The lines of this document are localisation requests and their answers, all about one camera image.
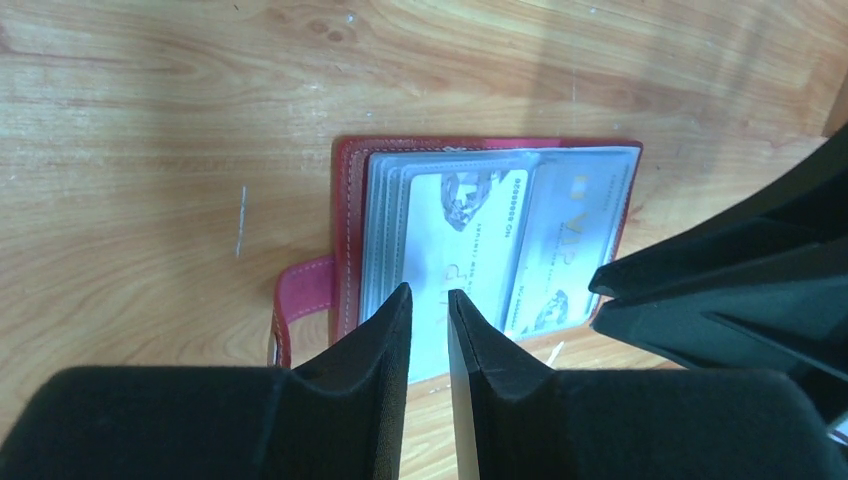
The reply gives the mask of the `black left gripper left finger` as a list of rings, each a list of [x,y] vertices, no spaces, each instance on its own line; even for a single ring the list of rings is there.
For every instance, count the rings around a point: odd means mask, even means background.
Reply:
[[[5,479],[395,479],[412,294],[283,367],[87,366],[33,395],[1,448]]]

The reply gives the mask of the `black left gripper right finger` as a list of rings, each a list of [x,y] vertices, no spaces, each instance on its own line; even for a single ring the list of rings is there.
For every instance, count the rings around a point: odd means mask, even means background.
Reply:
[[[462,479],[843,479],[811,401],[763,370],[556,370],[448,295]]]

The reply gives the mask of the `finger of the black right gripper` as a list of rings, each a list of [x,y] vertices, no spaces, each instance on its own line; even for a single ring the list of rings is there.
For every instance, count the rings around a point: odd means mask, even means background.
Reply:
[[[770,369],[847,413],[847,133],[703,223],[599,268],[599,334],[690,369]]]

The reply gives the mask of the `red leather card holder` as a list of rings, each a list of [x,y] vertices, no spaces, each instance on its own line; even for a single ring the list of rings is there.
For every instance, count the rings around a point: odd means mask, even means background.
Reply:
[[[364,215],[370,188],[368,167],[375,153],[444,152],[449,150],[510,150],[591,147],[634,147],[640,157],[644,145],[624,138],[376,136],[349,135],[332,148],[333,253],[286,268],[273,294],[267,363],[289,368],[292,345],[289,326],[310,314],[327,311],[328,344],[333,345],[357,327],[363,267]]]

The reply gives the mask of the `white diamond card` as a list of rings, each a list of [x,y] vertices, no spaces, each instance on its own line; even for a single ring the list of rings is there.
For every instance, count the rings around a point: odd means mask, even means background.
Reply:
[[[449,291],[464,291],[487,315],[502,313],[527,180],[525,170],[412,179],[401,274],[413,293],[411,382],[449,369]]]

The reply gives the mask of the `silver VIP card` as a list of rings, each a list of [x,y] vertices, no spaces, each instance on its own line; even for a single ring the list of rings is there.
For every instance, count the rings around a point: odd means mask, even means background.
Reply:
[[[584,323],[588,289],[615,249],[636,148],[548,152],[533,174],[504,332],[518,339]]]

